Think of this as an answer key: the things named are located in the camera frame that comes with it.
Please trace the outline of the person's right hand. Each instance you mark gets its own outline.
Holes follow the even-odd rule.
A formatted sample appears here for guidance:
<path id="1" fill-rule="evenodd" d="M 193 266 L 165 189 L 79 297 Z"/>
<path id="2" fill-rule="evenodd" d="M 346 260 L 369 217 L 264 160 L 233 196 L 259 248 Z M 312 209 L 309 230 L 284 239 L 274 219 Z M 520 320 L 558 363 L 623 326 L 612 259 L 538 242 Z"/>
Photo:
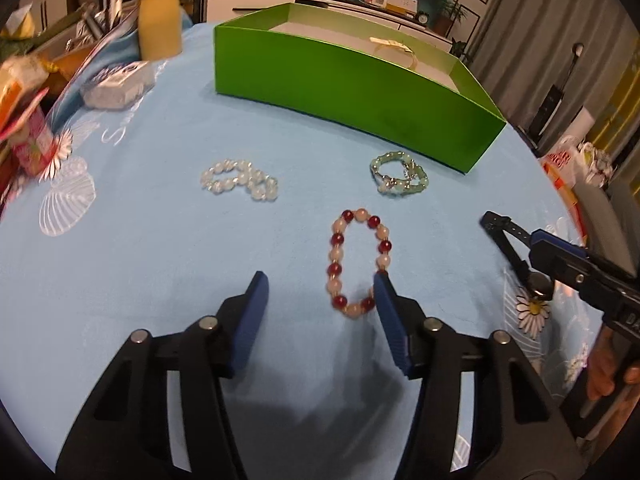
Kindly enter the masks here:
<path id="1" fill-rule="evenodd" d="M 587 365 L 587 396 L 590 401 L 609 396 L 615 388 L 614 375 L 618 364 L 612 345 L 613 336 L 614 332 L 603 326 L 591 349 Z"/>

